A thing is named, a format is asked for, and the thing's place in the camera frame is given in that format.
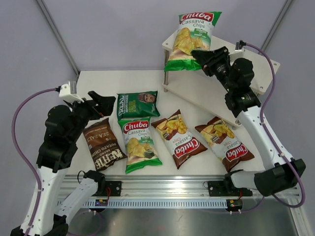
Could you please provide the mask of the green Chuba cassava chips bag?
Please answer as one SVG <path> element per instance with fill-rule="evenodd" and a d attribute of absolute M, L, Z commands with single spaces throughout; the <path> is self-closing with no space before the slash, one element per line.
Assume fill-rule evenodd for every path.
<path fill-rule="evenodd" d="M 200 64 L 191 55 L 193 50 L 208 51 L 212 32 L 222 12 L 192 12 L 179 15 L 179 27 L 173 43 L 172 52 L 164 71 L 196 71 Z"/>

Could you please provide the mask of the dark green Real chips bag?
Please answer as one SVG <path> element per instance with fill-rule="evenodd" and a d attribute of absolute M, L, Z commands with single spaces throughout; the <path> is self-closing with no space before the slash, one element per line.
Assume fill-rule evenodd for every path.
<path fill-rule="evenodd" d="M 118 93 L 117 119 L 159 117 L 158 91 Z"/>

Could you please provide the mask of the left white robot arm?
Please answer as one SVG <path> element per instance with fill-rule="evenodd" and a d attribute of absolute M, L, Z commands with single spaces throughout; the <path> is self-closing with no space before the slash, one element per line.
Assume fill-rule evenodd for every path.
<path fill-rule="evenodd" d="M 89 91 L 88 95 L 90 100 L 65 100 L 65 105 L 50 109 L 36 168 L 17 145 L 15 124 L 22 105 L 16 110 L 11 125 L 13 143 L 33 172 L 36 185 L 28 213 L 23 223 L 11 231 L 12 236 L 65 236 L 83 203 L 92 195 L 100 196 L 106 191 L 105 176 L 87 171 L 79 186 L 57 206 L 61 184 L 78 150 L 76 143 L 84 128 L 89 121 L 108 117 L 113 112 L 114 96 L 101 96 L 94 91 Z"/>

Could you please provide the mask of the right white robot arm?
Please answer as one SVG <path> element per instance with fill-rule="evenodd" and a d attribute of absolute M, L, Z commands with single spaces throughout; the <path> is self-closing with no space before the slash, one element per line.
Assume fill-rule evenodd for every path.
<path fill-rule="evenodd" d="M 229 51 L 221 47 L 214 51 L 193 50 L 192 56 L 203 72 L 215 76 L 227 91 L 225 103 L 252 138 L 265 168 L 262 172 L 233 171 L 224 177 L 223 188 L 229 195 L 241 188 L 257 190 L 267 197 L 300 184 L 306 165 L 294 159 L 273 132 L 250 88 L 254 78 L 253 64 L 246 58 L 230 62 Z"/>

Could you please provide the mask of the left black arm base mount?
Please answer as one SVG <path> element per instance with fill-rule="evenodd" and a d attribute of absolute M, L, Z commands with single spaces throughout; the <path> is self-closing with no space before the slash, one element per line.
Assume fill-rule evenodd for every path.
<path fill-rule="evenodd" d="M 122 191 L 121 181 L 106 181 L 98 185 L 98 189 L 93 196 L 95 197 L 120 197 Z"/>

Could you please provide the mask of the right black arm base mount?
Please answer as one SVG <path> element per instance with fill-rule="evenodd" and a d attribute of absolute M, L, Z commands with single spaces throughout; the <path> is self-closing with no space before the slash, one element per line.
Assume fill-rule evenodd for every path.
<path fill-rule="evenodd" d="M 225 187 L 223 181 L 208 181 L 208 192 L 210 197 L 237 197 L 238 192 L 230 191 Z"/>

